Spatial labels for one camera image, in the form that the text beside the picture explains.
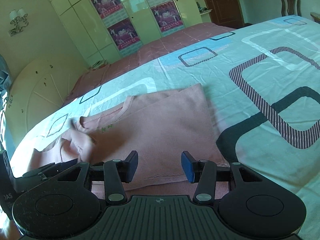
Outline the pink sweatshirt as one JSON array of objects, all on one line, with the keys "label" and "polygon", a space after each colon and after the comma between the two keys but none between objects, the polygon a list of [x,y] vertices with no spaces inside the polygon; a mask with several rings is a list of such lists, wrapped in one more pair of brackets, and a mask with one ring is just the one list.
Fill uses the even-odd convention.
[{"label": "pink sweatshirt", "polygon": [[132,194],[193,194],[181,154],[226,167],[218,150],[207,100],[200,84],[186,89],[128,96],[119,105],[69,122],[69,129],[42,151],[34,150],[28,170],[49,163],[97,164],[138,153],[138,166],[124,189]]}]

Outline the cream round headboard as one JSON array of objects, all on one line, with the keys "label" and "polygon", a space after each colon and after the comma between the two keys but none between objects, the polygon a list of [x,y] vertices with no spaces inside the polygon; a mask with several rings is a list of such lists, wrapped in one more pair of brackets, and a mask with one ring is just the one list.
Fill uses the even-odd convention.
[{"label": "cream round headboard", "polygon": [[5,110],[15,147],[43,119],[60,109],[87,63],[73,55],[44,54],[31,61],[12,84]]}]

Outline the patterned light blue bedsheet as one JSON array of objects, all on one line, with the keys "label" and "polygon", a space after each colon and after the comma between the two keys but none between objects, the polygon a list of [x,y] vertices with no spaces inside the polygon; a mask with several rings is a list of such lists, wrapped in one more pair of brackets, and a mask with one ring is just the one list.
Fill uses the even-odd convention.
[{"label": "patterned light blue bedsheet", "polygon": [[126,97],[200,83],[221,152],[296,193],[307,209],[303,239],[319,239],[319,24],[286,16],[228,31],[90,87],[37,124],[11,166],[27,170],[67,120]]}]

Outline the blue-grey curtain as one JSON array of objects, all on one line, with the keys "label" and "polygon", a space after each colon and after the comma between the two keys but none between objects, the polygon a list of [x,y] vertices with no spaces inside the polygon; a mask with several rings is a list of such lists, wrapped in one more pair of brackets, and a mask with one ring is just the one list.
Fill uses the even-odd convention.
[{"label": "blue-grey curtain", "polygon": [[5,135],[5,117],[4,111],[7,106],[10,87],[12,85],[9,68],[4,57],[0,56],[0,68],[1,68],[1,138]]}]

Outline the stack of books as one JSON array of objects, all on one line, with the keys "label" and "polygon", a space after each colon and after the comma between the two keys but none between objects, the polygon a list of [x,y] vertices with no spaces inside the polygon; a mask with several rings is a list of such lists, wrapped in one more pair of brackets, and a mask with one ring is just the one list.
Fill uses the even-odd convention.
[{"label": "stack of books", "polygon": [[100,60],[100,61],[97,61],[96,63],[94,63],[91,66],[91,69],[99,69],[99,68],[104,67],[106,65],[108,65],[108,62],[106,60]]}]

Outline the lower left pink poster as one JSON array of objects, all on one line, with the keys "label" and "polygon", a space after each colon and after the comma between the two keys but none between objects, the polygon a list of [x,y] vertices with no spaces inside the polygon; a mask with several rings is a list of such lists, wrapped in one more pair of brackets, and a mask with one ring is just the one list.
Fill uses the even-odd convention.
[{"label": "lower left pink poster", "polygon": [[129,18],[123,19],[107,29],[119,50],[140,41]]}]

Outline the cream wardrobe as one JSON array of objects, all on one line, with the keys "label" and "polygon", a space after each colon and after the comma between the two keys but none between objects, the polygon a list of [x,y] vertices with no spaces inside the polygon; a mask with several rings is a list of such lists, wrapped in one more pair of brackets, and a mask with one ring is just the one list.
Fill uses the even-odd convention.
[{"label": "cream wardrobe", "polygon": [[[49,1],[89,65],[100,60],[106,60],[108,63],[117,62],[137,52],[143,45],[165,37],[151,11],[156,5],[174,1],[184,28],[203,23],[195,0],[120,0],[123,9],[103,20],[91,0]],[[130,19],[140,41],[119,50],[107,28],[126,18]]]}]

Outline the lower right pink poster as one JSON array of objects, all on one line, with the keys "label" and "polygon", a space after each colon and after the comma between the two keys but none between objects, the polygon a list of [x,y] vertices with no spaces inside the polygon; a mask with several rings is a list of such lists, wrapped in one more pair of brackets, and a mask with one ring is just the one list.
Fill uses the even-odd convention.
[{"label": "lower right pink poster", "polygon": [[184,28],[184,23],[174,1],[168,1],[151,8],[163,36]]}]

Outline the upper left pink poster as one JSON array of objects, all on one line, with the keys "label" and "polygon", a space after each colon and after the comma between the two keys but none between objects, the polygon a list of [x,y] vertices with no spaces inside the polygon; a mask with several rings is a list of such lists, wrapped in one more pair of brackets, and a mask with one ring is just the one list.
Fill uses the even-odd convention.
[{"label": "upper left pink poster", "polygon": [[91,2],[102,20],[123,9],[120,0],[91,0]]}]

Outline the dark wooden door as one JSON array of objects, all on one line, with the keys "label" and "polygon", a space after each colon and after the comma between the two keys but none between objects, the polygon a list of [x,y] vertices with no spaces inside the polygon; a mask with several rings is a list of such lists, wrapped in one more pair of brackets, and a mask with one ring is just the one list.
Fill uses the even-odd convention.
[{"label": "dark wooden door", "polygon": [[244,26],[244,19],[239,0],[205,0],[211,9],[213,23],[239,29]]}]

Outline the dark wooden chair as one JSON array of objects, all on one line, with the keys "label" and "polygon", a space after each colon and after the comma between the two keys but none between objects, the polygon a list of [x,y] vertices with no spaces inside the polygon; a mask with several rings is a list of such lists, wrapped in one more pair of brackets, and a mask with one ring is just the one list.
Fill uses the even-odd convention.
[{"label": "dark wooden chair", "polygon": [[301,16],[301,0],[281,0],[281,15],[298,15]]}]

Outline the corner wall shelves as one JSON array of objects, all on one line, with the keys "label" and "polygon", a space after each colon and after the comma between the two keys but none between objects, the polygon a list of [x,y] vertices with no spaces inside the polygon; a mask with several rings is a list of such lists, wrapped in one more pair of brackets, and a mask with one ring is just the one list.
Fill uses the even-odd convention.
[{"label": "corner wall shelves", "polygon": [[206,0],[195,0],[195,2],[199,9],[202,22],[203,23],[211,22],[212,19],[211,19],[210,13],[212,12],[212,10],[208,8]]}]

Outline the wall sconce lamp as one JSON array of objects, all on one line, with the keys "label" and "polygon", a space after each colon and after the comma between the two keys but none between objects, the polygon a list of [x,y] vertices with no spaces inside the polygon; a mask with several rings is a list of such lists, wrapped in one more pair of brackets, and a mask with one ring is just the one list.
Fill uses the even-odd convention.
[{"label": "wall sconce lamp", "polygon": [[9,13],[10,24],[14,27],[9,30],[9,35],[14,36],[16,34],[21,33],[24,28],[29,25],[28,22],[28,14],[25,12],[23,8],[18,10],[13,10]]}]

